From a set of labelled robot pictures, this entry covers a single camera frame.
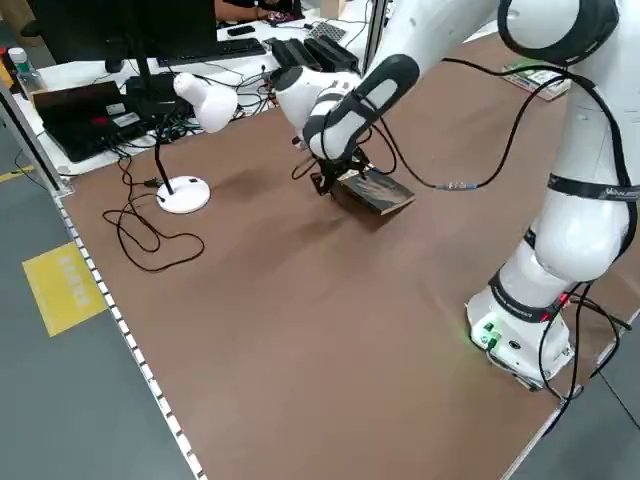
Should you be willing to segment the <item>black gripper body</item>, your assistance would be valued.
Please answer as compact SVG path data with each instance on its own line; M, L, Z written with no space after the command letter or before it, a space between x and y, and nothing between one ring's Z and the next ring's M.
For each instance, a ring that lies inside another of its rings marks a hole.
M355 150L351 154L344 155L337 159L325 159L321 161L322 172L336 172L343 175L346 171L346 162L352 158L354 154L363 154L361 150Z

